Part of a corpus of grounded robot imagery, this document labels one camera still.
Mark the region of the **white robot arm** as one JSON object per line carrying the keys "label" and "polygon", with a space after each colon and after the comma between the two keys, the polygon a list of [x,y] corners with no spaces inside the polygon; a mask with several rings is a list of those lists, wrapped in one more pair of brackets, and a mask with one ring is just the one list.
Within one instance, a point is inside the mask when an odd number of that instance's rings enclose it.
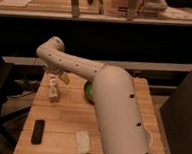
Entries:
{"label": "white robot arm", "polygon": [[93,83],[92,98],[104,154],[151,154],[133,77],[119,66],[72,56],[52,37],[36,49],[52,72],[70,71]]}

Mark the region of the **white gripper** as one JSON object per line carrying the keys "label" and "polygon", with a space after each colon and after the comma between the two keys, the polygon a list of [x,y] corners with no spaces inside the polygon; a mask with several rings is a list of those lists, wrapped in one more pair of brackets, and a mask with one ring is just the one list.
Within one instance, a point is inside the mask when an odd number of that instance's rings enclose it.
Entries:
{"label": "white gripper", "polygon": [[56,67],[53,64],[50,64],[50,63],[46,64],[46,73],[47,74],[58,75],[58,77],[60,78],[60,80],[62,82],[64,82],[65,84],[69,83],[68,73],[64,72],[63,69],[59,69],[58,67]]}

